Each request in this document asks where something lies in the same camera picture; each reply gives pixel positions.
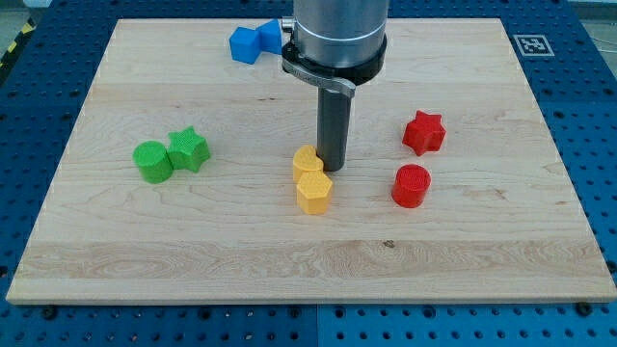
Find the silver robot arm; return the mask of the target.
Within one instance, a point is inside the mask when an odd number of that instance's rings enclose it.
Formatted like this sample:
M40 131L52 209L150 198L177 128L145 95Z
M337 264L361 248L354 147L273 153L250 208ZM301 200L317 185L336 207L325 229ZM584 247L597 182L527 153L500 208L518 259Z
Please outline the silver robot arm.
M291 33L282 69L299 80L347 98L382 68L388 0L294 0L282 21Z

